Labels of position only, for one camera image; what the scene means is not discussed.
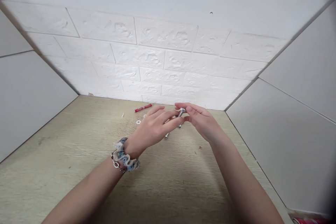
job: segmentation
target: hand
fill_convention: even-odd
[[[160,142],[168,132],[183,123],[182,117],[173,119],[178,114],[176,110],[164,110],[164,106],[153,107],[125,142],[125,153],[132,159],[138,158],[145,149]]]
[[[216,119],[203,107],[191,103],[175,103],[175,109],[186,109],[189,116],[184,117],[184,121],[189,121],[194,125],[201,136],[209,143],[214,143],[225,135]]]

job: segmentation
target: person's right hand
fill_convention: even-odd
[[[225,135],[216,119],[203,107],[191,103],[175,103],[175,109],[186,109],[188,116],[184,121],[189,121],[194,125],[201,136],[209,143],[215,143]]]

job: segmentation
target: person's left hand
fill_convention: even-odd
[[[154,106],[125,142],[125,153],[129,154],[132,159],[138,158],[145,149],[160,142],[168,132],[183,123],[182,117],[172,119],[178,114],[177,110],[166,111],[164,106]]]

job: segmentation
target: red battery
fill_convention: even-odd
[[[140,108],[135,109],[134,112],[136,113],[136,112],[138,112],[138,111],[140,111],[140,110],[146,109],[146,108],[151,107],[151,106],[152,106],[152,104],[148,104],[148,105],[146,105],[146,106],[143,106],[143,107],[140,107]]]

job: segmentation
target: metal bolt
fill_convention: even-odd
[[[179,115],[176,116],[176,117],[181,117],[182,114],[185,113],[185,112],[186,112],[186,110],[185,110],[184,108],[181,108],[181,110],[180,110],[180,112],[179,112]],[[168,139],[168,135],[169,135],[169,132],[167,133],[167,135],[164,136],[164,138],[165,138],[165,139]]]
[[[179,115],[177,117],[181,117],[183,113],[185,113],[186,110],[184,108],[181,108]]]

